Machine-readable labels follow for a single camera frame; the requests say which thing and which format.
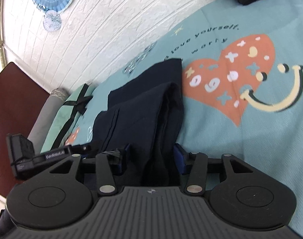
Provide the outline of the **dark navy pants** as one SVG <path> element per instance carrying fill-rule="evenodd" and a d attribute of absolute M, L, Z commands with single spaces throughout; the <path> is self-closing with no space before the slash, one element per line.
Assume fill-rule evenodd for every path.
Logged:
<path fill-rule="evenodd" d="M 173 147 L 182 127 L 182 61 L 156 63 L 138 77 L 111 90 L 92 93 L 81 130 L 92 125 L 90 138 L 98 152 L 130 146 L 126 171 L 116 186 L 177 186 Z"/>

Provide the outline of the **grey mattress edge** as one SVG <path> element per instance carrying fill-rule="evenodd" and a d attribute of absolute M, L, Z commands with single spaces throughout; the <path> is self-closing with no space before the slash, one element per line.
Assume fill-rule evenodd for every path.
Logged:
<path fill-rule="evenodd" d="M 51 124 L 68 96 L 69 94 L 65 89 L 57 88 L 51 91 L 50 96 L 45 101 L 28 135 L 28 140 L 32 142 L 36 155 L 40 154 Z"/>

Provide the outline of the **dark red headboard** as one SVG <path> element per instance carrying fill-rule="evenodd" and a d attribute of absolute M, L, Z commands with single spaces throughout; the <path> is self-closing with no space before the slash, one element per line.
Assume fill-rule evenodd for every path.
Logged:
<path fill-rule="evenodd" d="M 6 197 L 17 183 L 8 157 L 6 137 L 27 137 L 49 93 L 26 75 L 15 63 L 0 73 L 0 195 Z"/>

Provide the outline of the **green pillow with black ribbon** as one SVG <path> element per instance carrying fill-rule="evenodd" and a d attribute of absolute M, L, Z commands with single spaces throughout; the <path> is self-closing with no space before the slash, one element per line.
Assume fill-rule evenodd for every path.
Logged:
<path fill-rule="evenodd" d="M 83 84 L 63 102 L 49 128 L 41 153 L 74 143 L 80 132 L 76 123 L 85 114 L 94 89 L 94 85 Z"/>

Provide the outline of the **teal printed bed sheet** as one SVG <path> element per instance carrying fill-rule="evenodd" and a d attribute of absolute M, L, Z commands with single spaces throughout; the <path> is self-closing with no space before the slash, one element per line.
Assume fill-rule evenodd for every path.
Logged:
<path fill-rule="evenodd" d="M 297 198 L 290 227 L 303 236 L 303 0 L 217 0 L 197 10 L 98 85 L 68 141 L 91 141 L 109 93 L 170 58 L 183 68 L 178 143 L 233 154 L 287 185 Z"/>

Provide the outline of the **small white paper fan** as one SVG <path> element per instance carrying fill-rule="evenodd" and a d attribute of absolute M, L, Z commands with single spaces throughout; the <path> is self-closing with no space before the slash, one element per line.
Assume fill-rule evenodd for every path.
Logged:
<path fill-rule="evenodd" d="M 61 28 L 62 20 L 58 12 L 48 10 L 43 17 L 43 27 L 48 32 L 55 32 Z"/>

